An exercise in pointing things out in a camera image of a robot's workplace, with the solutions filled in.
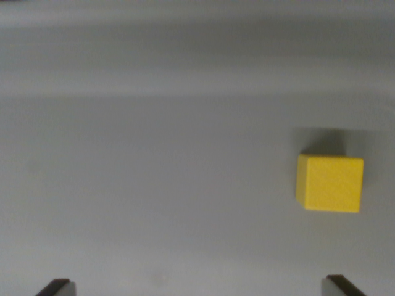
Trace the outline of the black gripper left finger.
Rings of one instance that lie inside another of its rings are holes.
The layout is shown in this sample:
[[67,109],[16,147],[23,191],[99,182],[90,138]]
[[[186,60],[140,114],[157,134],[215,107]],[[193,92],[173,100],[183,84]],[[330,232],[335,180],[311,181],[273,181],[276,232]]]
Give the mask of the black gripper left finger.
[[36,296],[76,296],[76,285],[70,279],[53,279]]

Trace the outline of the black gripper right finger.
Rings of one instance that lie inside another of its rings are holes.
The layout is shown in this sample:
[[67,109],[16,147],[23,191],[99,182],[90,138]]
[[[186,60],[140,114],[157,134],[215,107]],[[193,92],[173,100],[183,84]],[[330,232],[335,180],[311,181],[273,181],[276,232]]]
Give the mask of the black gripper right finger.
[[342,274],[330,274],[321,281],[321,296],[366,296]]

